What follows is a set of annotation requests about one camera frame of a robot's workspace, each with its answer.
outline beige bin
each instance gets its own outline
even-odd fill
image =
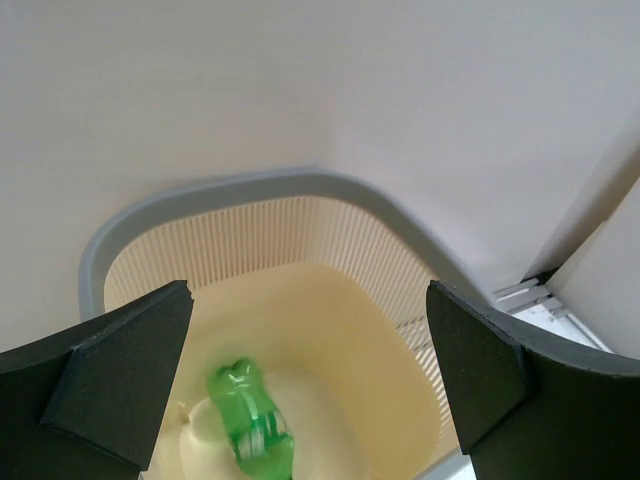
[[[245,356],[294,435],[295,480],[411,480],[457,447],[425,315],[436,277],[483,297],[384,196],[295,170],[134,205],[96,234],[79,285],[84,318],[175,279],[193,292],[145,480],[245,478],[205,388]]]

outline basket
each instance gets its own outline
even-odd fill
[[[451,252],[382,193],[295,169],[215,180],[130,207],[85,250],[79,298],[89,319],[174,279],[187,279],[194,294],[146,480],[199,480],[198,465],[222,472],[210,478],[238,478],[221,437],[203,428],[216,418],[202,379],[245,355],[267,371],[296,451],[299,443],[309,452],[294,478],[410,480],[457,450],[426,322],[435,278],[487,301]],[[345,465],[313,470],[332,448],[348,457]]]

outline soda bottle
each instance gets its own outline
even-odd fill
[[[293,480],[293,437],[250,359],[219,368],[207,380],[240,470],[252,480]]]

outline white wall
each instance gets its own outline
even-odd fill
[[[640,181],[548,284],[613,351],[634,358],[640,358],[638,245]]]
[[[95,229],[203,176],[323,163],[487,284],[534,262],[640,100],[630,0],[0,0],[0,348],[77,321]]]

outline bin rim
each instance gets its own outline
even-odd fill
[[[491,304],[473,275],[438,236],[386,193],[358,178],[320,167],[295,167],[217,177],[137,201],[102,225],[78,270],[80,320],[104,313],[104,283],[131,241],[164,223],[240,205],[298,196],[340,200],[366,210],[394,232],[436,275],[462,294]]]

